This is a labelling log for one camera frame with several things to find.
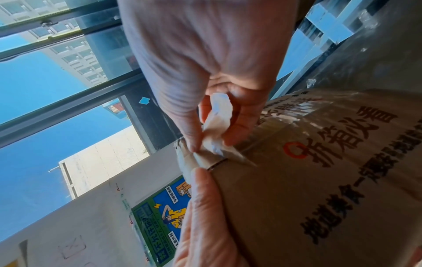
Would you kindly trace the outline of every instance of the skin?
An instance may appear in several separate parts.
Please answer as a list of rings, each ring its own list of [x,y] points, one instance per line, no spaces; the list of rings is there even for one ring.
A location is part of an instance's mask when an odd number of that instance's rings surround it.
[[[192,171],[192,199],[173,266],[247,267],[229,233],[218,187],[203,168]]]
[[[124,31],[161,109],[192,152],[214,92],[233,104],[226,145],[259,119],[286,53],[296,0],[119,0]]]

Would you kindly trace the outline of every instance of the cardboard box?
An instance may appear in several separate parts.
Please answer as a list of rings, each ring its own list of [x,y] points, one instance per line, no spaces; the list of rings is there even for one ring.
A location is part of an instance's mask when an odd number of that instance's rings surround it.
[[[422,229],[422,96],[299,91],[269,102],[237,148],[256,166],[209,168],[252,266],[415,266]]]

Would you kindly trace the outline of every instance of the sky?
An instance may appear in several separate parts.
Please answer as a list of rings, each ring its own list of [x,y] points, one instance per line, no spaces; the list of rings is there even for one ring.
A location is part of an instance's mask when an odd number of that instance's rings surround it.
[[[27,44],[0,39],[0,51]],[[0,124],[87,89],[42,52],[0,62]],[[97,107],[0,149],[0,241],[60,208],[71,197],[58,162],[129,127]]]

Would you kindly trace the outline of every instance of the hand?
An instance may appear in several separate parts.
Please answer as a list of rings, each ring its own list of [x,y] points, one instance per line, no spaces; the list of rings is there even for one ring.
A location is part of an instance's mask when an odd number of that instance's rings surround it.
[[[227,228],[217,185],[207,170],[192,171],[192,199],[173,266],[247,267]]]
[[[119,6],[133,53],[189,149],[201,146],[200,120],[216,91],[228,93],[234,106],[225,144],[245,139],[276,82],[296,0],[119,0]]]

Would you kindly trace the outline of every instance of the white building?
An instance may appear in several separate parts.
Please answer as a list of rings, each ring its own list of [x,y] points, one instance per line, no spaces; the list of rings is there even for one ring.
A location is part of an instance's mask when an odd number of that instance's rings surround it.
[[[0,0],[0,22],[8,25],[66,9],[68,6],[64,0]],[[28,42],[35,43],[51,36],[78,30],[77,22],[70,19],[52,26],[38,27],[19,35]],[[87,87],[107,80],[85,37],[57,44],[41,51]]]
[[[130,126],[59,162],[72,199],[133,166],[148,152]]]

